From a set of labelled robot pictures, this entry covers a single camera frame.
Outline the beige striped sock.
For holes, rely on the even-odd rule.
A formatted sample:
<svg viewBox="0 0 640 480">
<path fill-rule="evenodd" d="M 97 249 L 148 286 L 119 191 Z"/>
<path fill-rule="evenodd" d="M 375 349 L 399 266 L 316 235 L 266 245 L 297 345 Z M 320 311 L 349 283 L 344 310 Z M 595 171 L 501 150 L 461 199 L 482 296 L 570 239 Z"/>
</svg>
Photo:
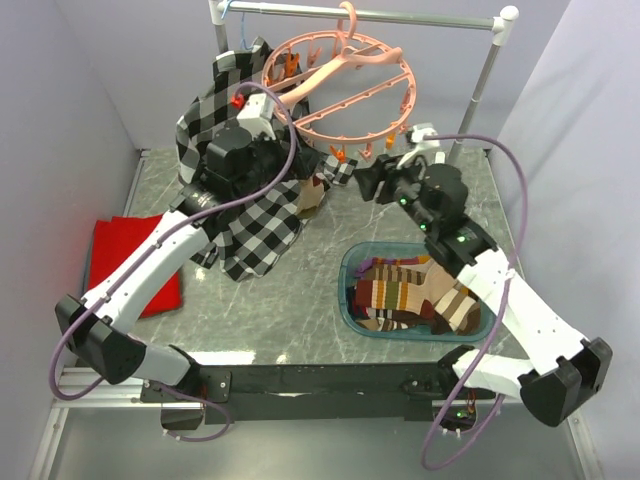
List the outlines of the beige striped sock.
<svg viewBox="0 0 640 480">
<path fill-rule="evenodd" d="M 433 317 L 435 308 L 421 285 L 399 281 L 358 280 L 355 303 L 380 310 L 411 312 L 424 318 Z"/>
<path fill-rule="evenodd" d="M 320 207 L 326 190 L 328 189 L 326 177 L 316 173 L 311 177 L 299 180 L 299 196 L 295 215 L 299 219 L 312 218 Z"/>
</svg>

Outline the pink round clip hanger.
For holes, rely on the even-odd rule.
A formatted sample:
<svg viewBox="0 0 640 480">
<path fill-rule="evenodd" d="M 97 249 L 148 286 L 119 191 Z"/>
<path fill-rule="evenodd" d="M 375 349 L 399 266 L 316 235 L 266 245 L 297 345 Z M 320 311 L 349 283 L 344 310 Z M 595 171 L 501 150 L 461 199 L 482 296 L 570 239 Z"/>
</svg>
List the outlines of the pink round clip hanger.
<svg viewBox="0 0 640 480">
<path fill-rule="evenodd" d="M 307 100 L 309 112 L 294 121 L 302 137 L 339 159 L 365 160 L 393 146 L 408 128 L 417 101 L 415 75 L 400 47 L 357 30 L 353 4 L 330 30 L 293 37 L 269 56 L 262 84 L 289 109 Z"/>
</svg>

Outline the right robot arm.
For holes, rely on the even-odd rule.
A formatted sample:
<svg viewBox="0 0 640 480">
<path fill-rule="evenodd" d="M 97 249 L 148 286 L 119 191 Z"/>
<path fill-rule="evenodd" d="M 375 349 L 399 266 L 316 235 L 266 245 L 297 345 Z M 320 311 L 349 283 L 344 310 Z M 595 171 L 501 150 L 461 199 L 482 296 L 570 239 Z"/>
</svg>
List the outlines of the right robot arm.
<svg viewBox="0 0 640 480">
<path fill-rule="evenodd" d="M 439 362 L 439 387 L 460 399 L 472 388 L 522 401 L 556 427 L 598 393 L 613 352 L 558 316 L 509 265 L 495 240 L 465 212 L 468 188 L 447 164 L 408 166 L 380 156 L 353 176 L 365 201 L 395 203 L 423 232 L 428 254 L 492 311 L 527 359 L 458 347 Z"/>
</svg>

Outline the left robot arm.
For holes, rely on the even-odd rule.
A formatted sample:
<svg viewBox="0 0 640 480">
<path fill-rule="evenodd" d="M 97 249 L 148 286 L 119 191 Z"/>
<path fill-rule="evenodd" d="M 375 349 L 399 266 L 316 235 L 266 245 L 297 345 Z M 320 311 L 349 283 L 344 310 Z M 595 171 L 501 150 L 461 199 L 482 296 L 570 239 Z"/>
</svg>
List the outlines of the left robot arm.
<svg viewBox="0 0 640 480">
<path fill-rule="evenodd" d="M 242 126 L 219 131 L 193 182 L 179 191 L 142 244 L 82 298 L 66 295 L 58 301 L 62 338 L 54 353 L 69 349 L 110 384 L 150 380 L 164 384 L 176 401 L 193 399 L 200 388 L 197 362 L 176 347 L 134 338 L 133 325 L 167 281 L 209 247 L 247 203 L 311 172 L 292 127 L 281 137 Z"/>
</svg>

